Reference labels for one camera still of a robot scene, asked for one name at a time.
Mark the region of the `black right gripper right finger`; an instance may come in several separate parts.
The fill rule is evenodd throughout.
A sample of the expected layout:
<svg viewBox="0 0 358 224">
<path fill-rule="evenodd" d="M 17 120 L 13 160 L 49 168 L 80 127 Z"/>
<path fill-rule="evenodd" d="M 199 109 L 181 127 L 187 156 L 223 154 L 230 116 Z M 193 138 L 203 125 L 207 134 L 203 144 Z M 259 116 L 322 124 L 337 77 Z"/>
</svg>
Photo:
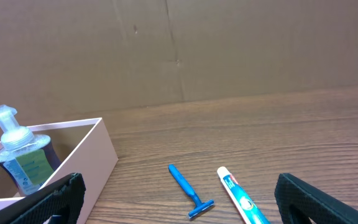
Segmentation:
<svg viewBox="0 0 358 224">
<path fill-rule="evenodd" d="M 289 173 L 278 176 L 275 199 L 284 224 L 358 224 L 358 210 Z"/>
</svg>

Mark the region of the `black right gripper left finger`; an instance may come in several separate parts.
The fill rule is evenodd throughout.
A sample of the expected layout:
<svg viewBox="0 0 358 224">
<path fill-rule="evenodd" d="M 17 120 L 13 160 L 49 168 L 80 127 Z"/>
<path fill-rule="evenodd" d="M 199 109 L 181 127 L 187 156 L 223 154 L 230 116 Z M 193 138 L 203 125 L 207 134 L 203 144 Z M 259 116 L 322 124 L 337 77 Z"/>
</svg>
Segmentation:
<svg viewBox="0 0 358 224">
<path fill-rule="evenodd" d="M 85 201 L 80 173 L 71 173 L 0 210 L 0 224 L 76 224 Z"/>
</svg>

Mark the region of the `teal toothpaste tube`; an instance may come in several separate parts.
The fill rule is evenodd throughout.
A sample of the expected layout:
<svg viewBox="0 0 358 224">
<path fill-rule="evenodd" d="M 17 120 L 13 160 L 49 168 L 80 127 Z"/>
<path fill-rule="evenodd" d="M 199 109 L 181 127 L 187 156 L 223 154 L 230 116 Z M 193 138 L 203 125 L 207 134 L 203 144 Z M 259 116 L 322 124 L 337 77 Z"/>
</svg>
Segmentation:
<svg viewBox="0 0 358 224">
<path fill-rule="evenodd" d="M 217 169 L 219 179 L 246 224 L 270 224 L 247 192 L 239 185 L 229 170 L 221 166 Z"/>
</svg>

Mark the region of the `clear soap pump bottle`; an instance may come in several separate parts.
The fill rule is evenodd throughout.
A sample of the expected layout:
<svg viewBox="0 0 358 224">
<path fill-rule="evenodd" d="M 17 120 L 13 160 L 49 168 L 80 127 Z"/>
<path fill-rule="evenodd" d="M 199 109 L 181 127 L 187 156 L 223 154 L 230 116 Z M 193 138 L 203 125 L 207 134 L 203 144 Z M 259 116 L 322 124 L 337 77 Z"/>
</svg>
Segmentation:
<svg viewBox="0 0 358 224">
<path fill-rule="evenodd" d="M 46 134 L 35 134 L 15 119 L 17 110 L 0 105 L 0 166 L 9 174 L 25 197 L 41 188 L 61 164 L 52 139 Z"/>
</svg>

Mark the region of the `pink cardboard box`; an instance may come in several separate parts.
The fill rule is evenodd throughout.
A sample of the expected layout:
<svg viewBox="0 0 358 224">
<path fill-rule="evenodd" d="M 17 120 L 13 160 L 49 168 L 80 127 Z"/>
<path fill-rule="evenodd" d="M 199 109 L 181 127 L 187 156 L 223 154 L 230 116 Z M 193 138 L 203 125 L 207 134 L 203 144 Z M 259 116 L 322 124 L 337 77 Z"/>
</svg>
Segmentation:
<svg viewBox="0 0 358 224">
<path fill-rule="evenodd" d="M 85 223 L 118 162 L 103 119 L 39 124 L 29 129 L 35 134 L 50 136 L 53 148 L 62 162 L 43 188 L 70 173 L 82 174 L 86 191 L 77 222 Z M 0 210 L 21 199 L 15 184 L 0 167 Z"/>
</svg>

